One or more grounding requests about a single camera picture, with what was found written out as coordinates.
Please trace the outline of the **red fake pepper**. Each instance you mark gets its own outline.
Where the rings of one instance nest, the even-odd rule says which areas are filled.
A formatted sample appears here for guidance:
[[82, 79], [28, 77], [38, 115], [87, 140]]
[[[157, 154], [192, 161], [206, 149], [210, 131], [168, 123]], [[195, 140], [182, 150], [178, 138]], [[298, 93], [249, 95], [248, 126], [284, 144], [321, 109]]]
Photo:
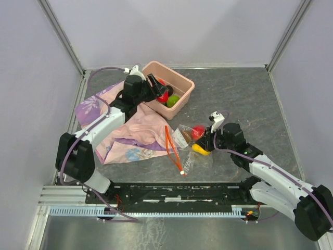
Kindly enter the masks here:
[[[158, 82], [161, 83], [163, 86], [166, 86], [164, 81], [162, 79], [158, 79]], [[160, 97], [157, 97], [156, 100], [162, 104], [166, 103], [169, 98], [169, 93], [168, 91], [165, 91], [164, 94]]]

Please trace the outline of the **red fake tomato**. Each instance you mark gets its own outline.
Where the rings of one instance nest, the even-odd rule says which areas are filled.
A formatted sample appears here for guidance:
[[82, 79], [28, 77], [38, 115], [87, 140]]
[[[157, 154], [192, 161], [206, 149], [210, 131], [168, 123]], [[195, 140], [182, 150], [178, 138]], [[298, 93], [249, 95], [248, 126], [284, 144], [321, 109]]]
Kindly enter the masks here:
[[193, 140], [198, 140], [200, 139], [205, 133], [205, 127], [202, 126], [202, 125], [197, 125], [197, 126], [194, 126], [192, 127], [192, 130], [191, 130], [191, 138]]

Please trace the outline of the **yellow fake pear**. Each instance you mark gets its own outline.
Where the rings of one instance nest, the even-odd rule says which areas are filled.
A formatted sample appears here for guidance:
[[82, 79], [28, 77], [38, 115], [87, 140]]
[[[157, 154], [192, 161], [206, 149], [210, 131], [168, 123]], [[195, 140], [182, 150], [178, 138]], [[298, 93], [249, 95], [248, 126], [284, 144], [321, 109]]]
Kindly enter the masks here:
[[203, 155], [203, 156], [208, 156], [211, 152], [209, 152], [209, 151], [206, 151], [205, 149], [203, 149], [201, 146], [199, 146], [198, 144], [193, 144], [192, 146], [191, 146], [191, 149], [194, 151], [194, 152], [196, 152], [196, 153], [198, 153], [198, 154], [200, 154], [200, 155]]

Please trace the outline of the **green fake apple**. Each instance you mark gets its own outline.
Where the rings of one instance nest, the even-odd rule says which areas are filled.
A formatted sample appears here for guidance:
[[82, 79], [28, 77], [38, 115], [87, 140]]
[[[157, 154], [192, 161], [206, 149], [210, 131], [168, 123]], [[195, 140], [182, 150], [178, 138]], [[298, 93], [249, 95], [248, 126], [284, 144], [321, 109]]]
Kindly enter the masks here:
[[178, 101], [180, 100], [180, 97], [177, 95], [171, 95], [169, 96], [167, 102], [166, 102], [166, 106], [168, 108], [172, 108]]

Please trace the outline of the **brown fake bread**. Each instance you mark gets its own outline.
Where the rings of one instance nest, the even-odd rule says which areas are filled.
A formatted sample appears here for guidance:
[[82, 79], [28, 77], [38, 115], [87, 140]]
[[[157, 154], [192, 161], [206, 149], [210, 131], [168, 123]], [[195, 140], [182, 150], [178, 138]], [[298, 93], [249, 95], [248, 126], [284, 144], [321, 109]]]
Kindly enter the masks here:
[[190, 131], [182, 130], [181, 134], [187, 143], [189, 143], [192, 140]]

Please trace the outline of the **clear zip top bag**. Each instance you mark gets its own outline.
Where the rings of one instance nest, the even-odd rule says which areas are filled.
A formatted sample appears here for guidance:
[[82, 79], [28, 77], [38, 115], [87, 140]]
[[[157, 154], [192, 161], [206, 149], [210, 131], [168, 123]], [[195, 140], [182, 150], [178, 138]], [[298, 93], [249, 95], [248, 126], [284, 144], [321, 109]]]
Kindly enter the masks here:
[[192, 139], [187, 143], [183, 138], [181, 131], [187, 130], [191, 132], [192, 127], [194, 126], [189, 127], [180, 124], [174, 131], [169, 126], [164, 127], [166, 152], [182, 176], [188, 175], [193, 170], [210, 168], [213, 165], [211, 153], [208, 156], [203, 156], [191, 149], [191, 146], [197, 140]]

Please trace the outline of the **dark purple fake eggplant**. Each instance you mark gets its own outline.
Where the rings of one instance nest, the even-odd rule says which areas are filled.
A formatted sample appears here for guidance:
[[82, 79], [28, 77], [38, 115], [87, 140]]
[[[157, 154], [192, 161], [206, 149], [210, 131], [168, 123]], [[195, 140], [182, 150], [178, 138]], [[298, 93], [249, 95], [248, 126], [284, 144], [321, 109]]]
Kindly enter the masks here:
[[167, 85], [167, 88], [168, 88], [168, 96], [172, 96], [173, 93], [174, 93], [174, 89], [173, 89], [173, 87], [170, 86], [170, 85]]

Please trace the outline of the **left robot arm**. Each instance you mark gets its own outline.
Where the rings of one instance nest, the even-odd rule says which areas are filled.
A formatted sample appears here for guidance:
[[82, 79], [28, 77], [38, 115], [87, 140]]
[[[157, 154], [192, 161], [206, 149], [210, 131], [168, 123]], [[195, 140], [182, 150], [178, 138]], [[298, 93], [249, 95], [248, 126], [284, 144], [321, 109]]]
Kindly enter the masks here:
[[107, 104], [107, 110], [102, 115], [75, 134], [64, 133], [60, 137], [56, 169], [96, 191], [103, 203], [113, 201], [114, 183], [96, 169], [94, 151], [106, 136], [134, 116], [139, 104], [154, 101], [167, 91], [168, 88], [153, 74], [147, 77], [127, 76], [123, 89], [114, 101]]

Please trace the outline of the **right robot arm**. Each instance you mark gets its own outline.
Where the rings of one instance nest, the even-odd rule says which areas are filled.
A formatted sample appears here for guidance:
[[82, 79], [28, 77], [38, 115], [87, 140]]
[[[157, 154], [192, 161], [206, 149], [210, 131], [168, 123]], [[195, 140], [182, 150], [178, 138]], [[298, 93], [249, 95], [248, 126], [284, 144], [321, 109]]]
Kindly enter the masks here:
[[291, 219], [312, 241], [332, 232], [332, 193], [324, 185], [313, 186], [296, 178], [255, 146], [248, 143], [237, 123], [213, 131], [206, 128], [192, 149], [202, 155], [212, 151], [230, 154], [233, 163], [258, 180], [239, 190], [239, 199], [266, 204]]

